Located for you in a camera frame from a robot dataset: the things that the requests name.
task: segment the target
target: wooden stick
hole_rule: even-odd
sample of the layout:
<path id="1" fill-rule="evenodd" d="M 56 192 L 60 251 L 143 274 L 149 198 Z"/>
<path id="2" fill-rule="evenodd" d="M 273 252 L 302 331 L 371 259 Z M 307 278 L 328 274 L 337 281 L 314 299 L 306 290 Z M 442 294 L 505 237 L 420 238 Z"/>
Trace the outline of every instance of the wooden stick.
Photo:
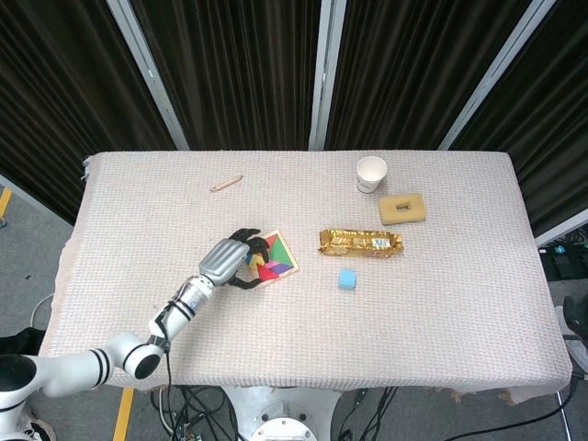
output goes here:
<path id="1" fill-rule="evenodd" d="M 222 184 L 218 184 L 217 186 L 214 186 L 213 188 L 210 189 L 210 191 L 212 191 L 212 192 L 220 191 L 228 186 L 232 186 L 233 184 L 236 184 L 241 179 L 243 179 L 243 175 L 236 176 L 233 179 L 229 179 L 228 181 L 225 181 Z"/>

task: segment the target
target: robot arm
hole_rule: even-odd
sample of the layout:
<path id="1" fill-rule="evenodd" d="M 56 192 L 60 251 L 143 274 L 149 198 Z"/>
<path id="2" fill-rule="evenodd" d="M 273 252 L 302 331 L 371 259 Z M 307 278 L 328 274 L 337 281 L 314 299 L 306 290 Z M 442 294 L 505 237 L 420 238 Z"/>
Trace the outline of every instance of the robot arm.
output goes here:
<path id="1" fill-rule="evenodd" d="M 254 288 L 260 279 L 245 282 L 237 270 L 249 254 L 267 261 L 267 242 L 249 239 L 259 230 L 239 230 L 223 239 L 200 262 L 198 277 L 189 277 L 176 294 L 149 321 L 147 342 L 131 333 L 121 334 L 102 347 L 58 357 L 0 356 L 0 441 L 29 440 L 16 431 L 28 396 L 42 390 L 49 397 L 70 395 L 104 384 L 114 368 L 136 379 L 149 377 L 169 351 L 174 338 L 211 297 L 213 289 L 230 284 Z"/>

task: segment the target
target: gold foil package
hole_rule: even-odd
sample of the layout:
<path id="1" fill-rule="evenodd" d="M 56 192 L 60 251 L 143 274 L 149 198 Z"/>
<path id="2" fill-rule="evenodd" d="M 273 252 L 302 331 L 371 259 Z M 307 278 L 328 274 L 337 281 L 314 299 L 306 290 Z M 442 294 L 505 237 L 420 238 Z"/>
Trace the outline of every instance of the gold foil package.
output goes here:
<path id="1" fill-rule="evenodd" d="M 390 257 L 404 249 L 402 236 L 393 232 L 357 230 L 323 230 L 319 233 L 321 248 L 327 255 L 367 255 Z"/>

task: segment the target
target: yellow floor marking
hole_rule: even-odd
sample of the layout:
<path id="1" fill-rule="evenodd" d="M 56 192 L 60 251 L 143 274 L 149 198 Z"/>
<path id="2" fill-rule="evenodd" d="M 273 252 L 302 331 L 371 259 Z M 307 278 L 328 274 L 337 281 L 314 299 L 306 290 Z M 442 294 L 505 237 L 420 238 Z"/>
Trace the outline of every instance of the yellow floor marking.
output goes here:
<path id="1" fill-rule="evenodd" d="M 0 196 L 0 218 L 4 216 L 6 212 L 6 207 L 8 207 L 8 201 L 12 196 L 12 190 L 10 188 L 4 187 L 2 190 L 2 196 Z"/>
<path id="2" fill-rule="evenodd" d="M 125 441 L 127 437 L 127 427 L 129 426 L 130 407 L 132 405 L 132 395 L 135 392 L 133 388 L 125 388 L 120 398 L 119 417 L 117 426 L 114 429 L 112 441 Z"/>

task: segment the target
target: tangram puzzle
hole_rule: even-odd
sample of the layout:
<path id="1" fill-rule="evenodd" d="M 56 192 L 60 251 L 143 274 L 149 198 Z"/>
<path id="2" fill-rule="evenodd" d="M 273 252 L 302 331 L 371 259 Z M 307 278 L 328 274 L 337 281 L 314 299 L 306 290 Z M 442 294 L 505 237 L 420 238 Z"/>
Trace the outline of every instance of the tangram puzzle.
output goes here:
<path id="1" fill-rule="evenodd" d="M 288 249 L 280 230 L 275 230 L 262 237 L 269 243 L 269 262 L 264 264 L 264 259 L 260 254 L 248 256 L 246 260 L 254 278 L 262 279 L 262 283 L 257 286 L 258 288 L 298 271 L 298 264 Z"/>

